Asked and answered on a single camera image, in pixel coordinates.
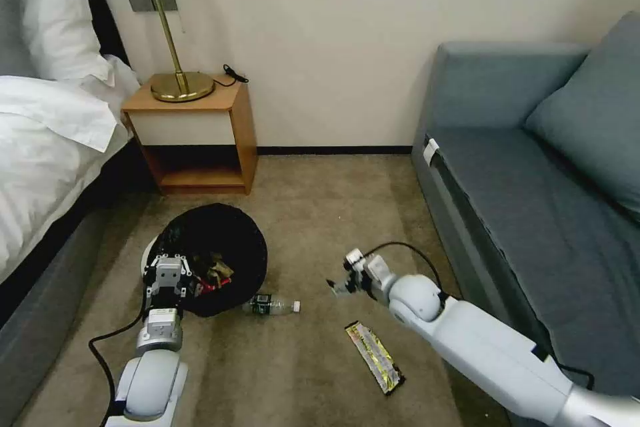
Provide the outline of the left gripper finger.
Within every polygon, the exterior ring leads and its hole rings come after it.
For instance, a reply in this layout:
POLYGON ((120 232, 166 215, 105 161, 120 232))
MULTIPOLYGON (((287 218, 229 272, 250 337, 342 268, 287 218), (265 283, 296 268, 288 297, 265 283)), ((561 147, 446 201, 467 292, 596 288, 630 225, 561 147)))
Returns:
POLYGON ((197 278, 193 274, 193 270, 189 266, 189 262, 186 256, 180 256, 181 261, 181 276, 180 276, 180 289, 185 293, 194 293, 197 286, 197 278))
POLYGON ((156 255, 153 261, 144 267, 144 285, 146 288, 158 288, 160 285, 158 263, 164 255, 156 255))

